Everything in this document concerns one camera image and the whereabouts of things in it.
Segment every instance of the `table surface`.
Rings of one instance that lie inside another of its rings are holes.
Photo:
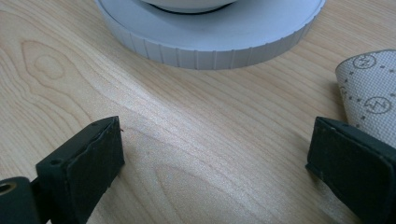
[[[88,223],[359,223],[304,166],[315,117],[346,120],[335,67],[396,49],[395,11],[328,0],[290,51],[195,71],[123,47],[93,0],[0,0],[0,178],[117,115],[126,165]]]

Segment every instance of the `white bowl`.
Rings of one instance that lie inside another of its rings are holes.
[[[201,13],[215,10],[236,0],[141,0],[156,7],[179,13]]]

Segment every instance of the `white fabric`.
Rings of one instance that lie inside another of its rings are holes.
[[[349,124],[396,148],[396,50],[352,57],[335,73]]]

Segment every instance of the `wooden table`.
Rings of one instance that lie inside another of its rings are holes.
[[[359,223],[304,166],[316,116],[345,120],[334,69],[396,49],[396,1],[328,0],[270,62],[195,71],[123,47],[93,0],[0,0],[0,178],[120,116],[126,165],[89,223]]]

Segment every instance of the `screw hole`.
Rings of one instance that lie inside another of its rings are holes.
[[[15,182],[8,182],[0,185],[0,196],[7,194],[17,187]]]
[[[51,165],[58,165],[62,162],[62,159],[56,159],[50,162]]]

